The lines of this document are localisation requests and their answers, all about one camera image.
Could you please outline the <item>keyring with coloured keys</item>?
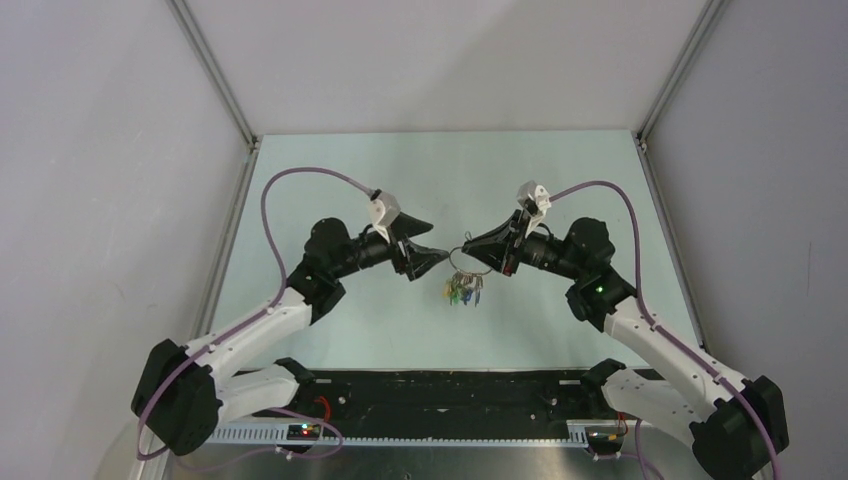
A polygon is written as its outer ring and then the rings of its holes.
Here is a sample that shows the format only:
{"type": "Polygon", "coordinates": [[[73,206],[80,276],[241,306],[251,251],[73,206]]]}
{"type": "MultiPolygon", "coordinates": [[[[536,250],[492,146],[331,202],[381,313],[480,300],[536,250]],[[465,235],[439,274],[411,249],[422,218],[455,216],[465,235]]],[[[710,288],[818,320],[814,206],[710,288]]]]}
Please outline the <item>keyring with coloured keys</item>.
{"type": "Polygon", "coordinates": [[[453,247],[448,253],[448,264],[452,268],[453,273],[445,281],[442,297],[448,301],[448,304],[464,305],[477,307],[480,304],[482,290],[484,288],[484,278],[493,272],[491,267],[487,267],[482,271],[471,271],[460,268],[453,260],[453,254],[460,252],[462,246],[453,247]]]}

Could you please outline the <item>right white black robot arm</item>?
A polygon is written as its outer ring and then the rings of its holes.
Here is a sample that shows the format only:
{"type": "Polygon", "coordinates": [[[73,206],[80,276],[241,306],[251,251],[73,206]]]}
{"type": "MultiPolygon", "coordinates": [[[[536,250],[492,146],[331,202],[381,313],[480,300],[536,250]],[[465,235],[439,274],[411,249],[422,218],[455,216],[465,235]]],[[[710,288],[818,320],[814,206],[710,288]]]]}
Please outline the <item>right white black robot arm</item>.
{"type": "Polygon", "coordinates": [[[713,479],[752,479],[789,445],[783,395],[681,340],[613,268],[615,247],[604,222],[575,220],[563,238],[536,232],[527,213],[465,241],[462,252],[505,276],[526,264],[573,280],[572,314],[625,345],[658,374],[650,380],[607,359],[581,378],[583,409],[604,418],[634,416],[691,448],[713,479]]]}

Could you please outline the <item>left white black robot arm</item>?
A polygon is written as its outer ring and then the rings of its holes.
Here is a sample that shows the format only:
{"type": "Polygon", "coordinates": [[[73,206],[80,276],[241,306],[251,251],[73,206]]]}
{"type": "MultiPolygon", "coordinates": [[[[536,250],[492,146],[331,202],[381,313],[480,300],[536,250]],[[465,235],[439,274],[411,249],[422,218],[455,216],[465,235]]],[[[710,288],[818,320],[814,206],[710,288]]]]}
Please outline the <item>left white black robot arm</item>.
{"type": "Polygon", "coordinates": [[[137,430],[150,430],[164,450],[183,456],[228,421],[276,407],[297,417],[311,412],[316,390],[299,363],[274,363],[243,377],[238,371],[326,316],[345,294],[342,278],[388,262],[414,281],[444,261],[447,251],[412,240],[432,228],[402,213],[384,233],[369,225],[352,237],[337,218],[318,221],[284,290],[267,305],[184,345],[165,339],[151,349],[131,401],[137,430]]]}

